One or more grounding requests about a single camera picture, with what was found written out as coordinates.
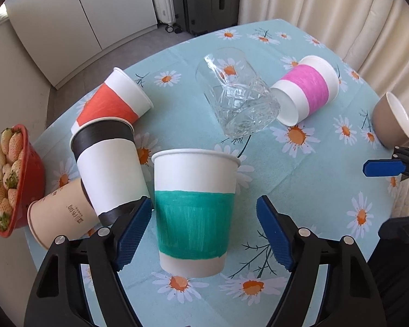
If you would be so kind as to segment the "blue daisy tablecloth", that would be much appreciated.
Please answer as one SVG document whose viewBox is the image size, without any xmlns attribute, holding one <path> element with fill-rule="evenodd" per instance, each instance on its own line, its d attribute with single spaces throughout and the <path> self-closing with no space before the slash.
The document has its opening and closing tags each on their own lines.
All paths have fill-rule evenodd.
<svg viewBox="0 0 409 327">
<path fill-rule="evenodd" d="M 208 49 L 236 47 L 273 83 L 305 55 L 319 55 L 340 72 L 337 98 L 303 123 L 273 123 L 243 140 L 221 132 L 195 80 Z M 236 27 L 234 37 L 214 32 L 131 66 L 154 110 L 137 125 L 144 157 L 159 149 L 198 146 L 239 156 L 235 227 L 223 273 L 175 287 L 162 272 L 156 225 L 150 223 L 132 263 L 119 274 L 145 326 L 265 326 L 282 295 L 288 271 L 275 261 L 255 214 L 258 197 L 315 234 L 351 235 L 370 256 L 388 219 L 396 182 L 368 178 L 362 167 L 390 155 L 375 136 L 371 114 L 378 96 L 350 66 L 308 34 L 282 20 Z"/>
</svg>

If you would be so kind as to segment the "pink-banded white paper cup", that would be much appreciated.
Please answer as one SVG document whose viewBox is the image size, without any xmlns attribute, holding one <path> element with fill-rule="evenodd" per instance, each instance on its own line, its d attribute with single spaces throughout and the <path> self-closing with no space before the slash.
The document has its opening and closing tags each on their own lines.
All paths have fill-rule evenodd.
<svg viewBox="0 0 409 327">
<path fill-rule="evenodd" d="M 295 126 L 334 101 L 339 80 L 333 66 L 322 57 L 308 55 L 271 87 L 280 104 L 277 120 Z"/>
</svg>

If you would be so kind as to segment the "dark grey suitcase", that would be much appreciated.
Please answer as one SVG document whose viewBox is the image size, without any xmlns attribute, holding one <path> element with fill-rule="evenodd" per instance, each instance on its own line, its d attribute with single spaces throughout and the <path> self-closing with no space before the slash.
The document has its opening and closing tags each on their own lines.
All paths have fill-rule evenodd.
<svg viewBox="0 0 409 327">
<path fill-rule="evenodd" d="M 199 36 L 238 24 L 240 0 L 173 0 L 177 30 Z"/>
</svg>

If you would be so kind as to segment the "beige ceramic mug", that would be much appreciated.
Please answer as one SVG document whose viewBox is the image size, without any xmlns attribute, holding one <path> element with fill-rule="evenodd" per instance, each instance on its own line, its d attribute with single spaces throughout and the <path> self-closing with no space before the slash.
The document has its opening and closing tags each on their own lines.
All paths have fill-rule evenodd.
<svg viewBox="0 0 409 327">
<path fill-rule="evenodd" d="M 393 93 L 385 93 L 376 103 L 372 112 L 372 125 L 385 148 L 409 146 L 409 115 Z"/>
</svg>

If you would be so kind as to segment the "cream pleated curtain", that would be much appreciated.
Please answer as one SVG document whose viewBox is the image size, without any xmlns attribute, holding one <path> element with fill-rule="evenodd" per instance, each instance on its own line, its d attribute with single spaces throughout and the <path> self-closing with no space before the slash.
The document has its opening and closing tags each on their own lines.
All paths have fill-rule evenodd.
<svg viewBox="0 0 409 327">
<path fill-rule="evenodd" d="M 409 115 L 409 4 L 405 0 L 240 0 L 239 23 L 283 19 L 316 38 L 380 96 Z"/>
</svg>

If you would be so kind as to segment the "clear cut-glass tumbler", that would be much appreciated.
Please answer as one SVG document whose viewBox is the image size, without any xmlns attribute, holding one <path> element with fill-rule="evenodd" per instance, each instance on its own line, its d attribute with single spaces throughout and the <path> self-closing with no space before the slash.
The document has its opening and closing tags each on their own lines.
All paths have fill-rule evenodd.
<svg viewBox="0 0 409 327">
<path fill-rule="evenodd" d="M 242 50 L 223 47 L 205 55 L 196 80 L 224 134 L 250 136 L 276 120 L 281 105 Z"/>
</svg>

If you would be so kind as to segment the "black-banded white paper cup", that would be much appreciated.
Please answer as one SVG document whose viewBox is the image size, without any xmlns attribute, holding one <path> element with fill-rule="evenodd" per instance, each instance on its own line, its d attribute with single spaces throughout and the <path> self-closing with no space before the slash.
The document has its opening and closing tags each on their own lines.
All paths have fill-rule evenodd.
<svg viewBox="0 0 409 327">
<path fill-rule="evenodd" d="M 117 117 L 85 123 L 70 140 L 90 203 L 104 226 L 149 197 L 132 125 Z"/>
</svg>

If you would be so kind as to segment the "brown kraft paper cup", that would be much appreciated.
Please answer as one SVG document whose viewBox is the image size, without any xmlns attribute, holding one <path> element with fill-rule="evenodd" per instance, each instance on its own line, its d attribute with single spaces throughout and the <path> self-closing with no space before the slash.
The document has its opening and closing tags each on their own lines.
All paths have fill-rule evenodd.
<svg viewBox="0 0 409 327">
<path fill-rule="evenodd" d="M 45 249 L 58 235 L 78 239 L 100 222 L 80 178 L 32 202 L 27 221 L 31 234 Z"/>
</svg>

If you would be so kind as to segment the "white double-door cabinet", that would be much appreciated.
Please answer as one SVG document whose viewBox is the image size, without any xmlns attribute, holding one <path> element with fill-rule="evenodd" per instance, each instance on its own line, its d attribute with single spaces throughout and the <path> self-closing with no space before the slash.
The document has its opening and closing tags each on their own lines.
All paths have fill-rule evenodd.
<svg viewBox="0 0 409 327">
<path fill-rule="evenodd" d="M 55 88 L 157 28 L 152 0 L 6 0 L 14 31 Z"/>
</svg>

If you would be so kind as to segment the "red-banded white paper cup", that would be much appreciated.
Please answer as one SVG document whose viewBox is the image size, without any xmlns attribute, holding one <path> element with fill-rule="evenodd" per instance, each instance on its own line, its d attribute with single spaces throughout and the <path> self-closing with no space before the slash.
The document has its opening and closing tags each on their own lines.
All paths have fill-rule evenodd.
<svg viewBox="0 0 409 327">
<path fill-rule="evenodd" d="M 114 67 L 113 72 L 83 106 L 71 127 L 71 133 L 75 135 L 83 126 L 105 118 L 119 118 L 132 125 L 153 107 L 143 88 L 122 69 Z"/>
</svg>

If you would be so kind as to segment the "red bowl of strawberries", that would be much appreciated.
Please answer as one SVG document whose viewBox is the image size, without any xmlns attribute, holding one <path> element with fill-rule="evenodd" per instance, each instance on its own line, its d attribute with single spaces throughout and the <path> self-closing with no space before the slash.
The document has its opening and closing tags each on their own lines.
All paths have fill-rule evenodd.
<svg viewBox="0 0 409 327">
<path fill-rule="evenodd" d="M 5 128 L 0 138 L 0 237 L 28 224 L 29 205 L 45 193 L 43 162 L 25 126 Z"/>
</svg>

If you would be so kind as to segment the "green-banded white paper cup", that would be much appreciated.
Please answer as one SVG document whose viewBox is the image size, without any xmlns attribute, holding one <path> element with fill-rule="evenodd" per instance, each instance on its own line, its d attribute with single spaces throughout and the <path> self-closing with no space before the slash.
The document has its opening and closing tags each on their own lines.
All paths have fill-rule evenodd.
<svg viewBox="0 0 409 327">
<path fill-rule="evenodd" d="M 204 149 L 153 155 L 160 266 L 206 278 L 224 269 L 236 194 L 237 157 Z"/>
</svg>

